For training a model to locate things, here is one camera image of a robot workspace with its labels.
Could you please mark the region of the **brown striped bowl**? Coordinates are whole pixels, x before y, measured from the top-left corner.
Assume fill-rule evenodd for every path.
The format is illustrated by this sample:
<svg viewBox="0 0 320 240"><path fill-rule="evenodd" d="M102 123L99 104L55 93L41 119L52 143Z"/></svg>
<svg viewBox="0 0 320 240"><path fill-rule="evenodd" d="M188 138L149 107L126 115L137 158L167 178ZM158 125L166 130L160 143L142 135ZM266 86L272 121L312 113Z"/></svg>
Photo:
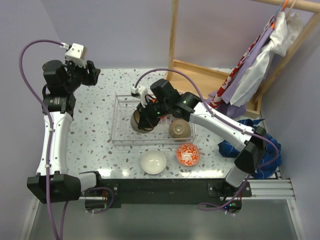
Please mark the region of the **brown striped bowl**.
<svg viewBox="0 0 320 240"><path fill-rule="evenodd" d="M135 111L133 112L133 114L131 115L131 118L130 118L131 128L132 128L135 132L140 133L140 134L146 134L146 133L149 133L149 132L151 132L151 131L154 130L153 127L147 127L147 128L139 129L139 128L138 128L139 120L140 120L139 111L138 111L138 110L135 110Z"/></svg>

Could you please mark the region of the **clear wire dish rack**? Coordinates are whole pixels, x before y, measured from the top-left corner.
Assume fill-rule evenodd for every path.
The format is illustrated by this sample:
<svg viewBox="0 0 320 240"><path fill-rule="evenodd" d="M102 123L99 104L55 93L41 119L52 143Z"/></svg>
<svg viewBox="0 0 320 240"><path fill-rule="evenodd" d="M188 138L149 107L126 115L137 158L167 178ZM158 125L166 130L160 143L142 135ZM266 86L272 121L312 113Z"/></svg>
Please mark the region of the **clear wire dish rack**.
<svg viewBox="0 0 320 240"><path fill-rule="evenodd" d="M190 134L188 137L179 138L170 135L170 124L175 120L172 115L151 120L151 126L148 125L147 120L143 119L141 126L145 127L145 131L133 130L131 116L137 110L139 103L140 100L131 95L115 95L110 134L111 142L115 146L179 145L194 142L197 132L193 123L189 123Z"/></svg>

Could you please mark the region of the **black bowl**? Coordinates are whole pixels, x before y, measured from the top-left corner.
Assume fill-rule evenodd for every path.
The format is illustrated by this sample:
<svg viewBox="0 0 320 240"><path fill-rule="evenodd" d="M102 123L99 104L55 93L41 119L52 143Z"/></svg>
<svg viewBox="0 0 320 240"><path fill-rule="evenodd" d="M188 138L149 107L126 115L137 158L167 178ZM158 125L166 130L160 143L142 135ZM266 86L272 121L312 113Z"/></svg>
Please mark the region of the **black bowl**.
<svg viewBox="0 0 320 240"><path fill-rule="evenodd" d="M168 129L172 138L188 138L191 135L191 127L189 123L183 119L175 119Z"/></svg>

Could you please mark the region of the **red floral white bowl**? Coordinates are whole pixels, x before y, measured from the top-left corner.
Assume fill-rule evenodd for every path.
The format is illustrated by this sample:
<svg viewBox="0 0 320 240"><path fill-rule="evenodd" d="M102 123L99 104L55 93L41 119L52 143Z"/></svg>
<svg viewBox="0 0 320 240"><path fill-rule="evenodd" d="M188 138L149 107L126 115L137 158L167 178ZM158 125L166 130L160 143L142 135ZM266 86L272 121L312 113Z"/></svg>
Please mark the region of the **red floral white bowl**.
<svg viewBox="0 0 320 240"><path fill-rule="evenodd" d="M175 156L183 166L192 167L199 162L200 151L193 143L183 143L176 149Z"/></svg>

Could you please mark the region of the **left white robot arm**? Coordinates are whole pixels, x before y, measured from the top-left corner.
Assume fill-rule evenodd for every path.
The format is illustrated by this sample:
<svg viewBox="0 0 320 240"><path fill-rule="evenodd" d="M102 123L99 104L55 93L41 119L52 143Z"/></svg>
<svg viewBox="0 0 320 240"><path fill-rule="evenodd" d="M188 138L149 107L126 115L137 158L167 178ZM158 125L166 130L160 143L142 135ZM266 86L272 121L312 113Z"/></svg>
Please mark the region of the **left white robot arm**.
<svg viewBox="0 0 320 240"><path fill-rule="evenodd" d="M42 89L44 140L35 176L27 179L27 188L47 204L78 200L85 191L99 196L104 190L98 171L70 175L67 167L67 144L73 121L76 98L81 86L95 86L101 72L88 60L84 67L72 61L51 60L42 66L46 81Z"/></svg>

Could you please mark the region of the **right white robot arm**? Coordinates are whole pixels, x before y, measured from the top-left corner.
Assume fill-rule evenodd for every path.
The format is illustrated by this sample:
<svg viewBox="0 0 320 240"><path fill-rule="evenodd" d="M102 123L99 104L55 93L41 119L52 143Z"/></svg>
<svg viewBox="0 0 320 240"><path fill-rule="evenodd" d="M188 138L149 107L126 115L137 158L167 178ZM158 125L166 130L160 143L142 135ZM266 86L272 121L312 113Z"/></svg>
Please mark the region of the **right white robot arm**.
<svg viewBox="0 0 320 240"><path fill-rule="evenodd" d="M149 89L135 86L131 89L131 95L140 100L131 117L134 131L151 132L161 117L171 115L213 132L239 151L222 185L227 196L233 197L241 190L242 182L256 171L265 154L263 139L267 133L264 128L239 123L210 108L197 95L179 93L168 80L159 79Z"/></svg>

